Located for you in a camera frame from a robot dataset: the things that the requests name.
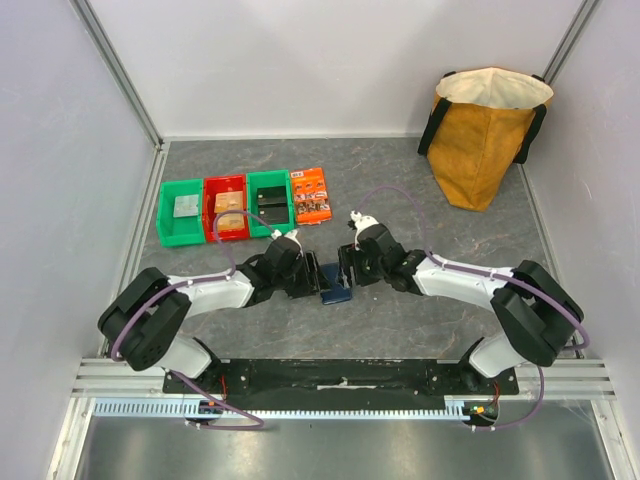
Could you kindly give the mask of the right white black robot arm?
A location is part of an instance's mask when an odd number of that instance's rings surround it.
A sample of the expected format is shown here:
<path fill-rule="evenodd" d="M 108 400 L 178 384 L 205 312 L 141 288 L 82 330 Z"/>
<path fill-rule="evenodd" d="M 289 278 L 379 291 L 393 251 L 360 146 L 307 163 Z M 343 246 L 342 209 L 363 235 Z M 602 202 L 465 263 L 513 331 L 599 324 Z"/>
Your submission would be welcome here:
<path fill-rule="evenodd" d="M 339 250 L 348 286 L 383 281 L 398 292 L 446 297 L 495 314 L 500 333 L 474 343 L 457 371 L 460 386 L 469 393 L 483 392 L 499 374 L 524 362 L 551 366 L 574 334 L 586 334 L 581 308 L 536 262 L 480 267 L 406 250 L 372 216 L 355 212 L 349 225 L 355 239 Z"/>

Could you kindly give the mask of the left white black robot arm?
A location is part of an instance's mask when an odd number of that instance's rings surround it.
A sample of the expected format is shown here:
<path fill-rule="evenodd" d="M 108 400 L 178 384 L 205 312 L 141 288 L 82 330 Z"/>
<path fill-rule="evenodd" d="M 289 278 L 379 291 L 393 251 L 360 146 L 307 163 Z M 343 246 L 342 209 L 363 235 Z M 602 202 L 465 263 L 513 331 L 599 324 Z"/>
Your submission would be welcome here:
<path fill-rule="evenodd" d="M 196 391 L 206 393 L 219 384 L 218 359 L 204 343 L 180 333 L 186 319 L 252 307 L 270 300 L 276 291 L 297 299 L 328 288 L 315 253 L 303 251 L 286 234 L 224 273 L 180 277 L 146 268 L 102 313 L 97 326 L 114 358 L 131 369 L 177 371 Z"/>

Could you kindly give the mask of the blue card holder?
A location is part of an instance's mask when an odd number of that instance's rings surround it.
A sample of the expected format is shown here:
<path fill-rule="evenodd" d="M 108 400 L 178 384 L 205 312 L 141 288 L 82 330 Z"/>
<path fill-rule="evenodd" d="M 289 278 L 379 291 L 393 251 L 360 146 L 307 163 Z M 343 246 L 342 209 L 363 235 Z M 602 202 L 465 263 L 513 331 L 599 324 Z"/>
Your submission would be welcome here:
<path fill-rule="evenodd" d="M 324 264 L 320 269 L 329 284 L 329 288 L 320 293 L 322 304 L 335 305 L 350 301 L 352 299 L 352 291 L 349 284 L 344 283 L 339 264 Z"/>

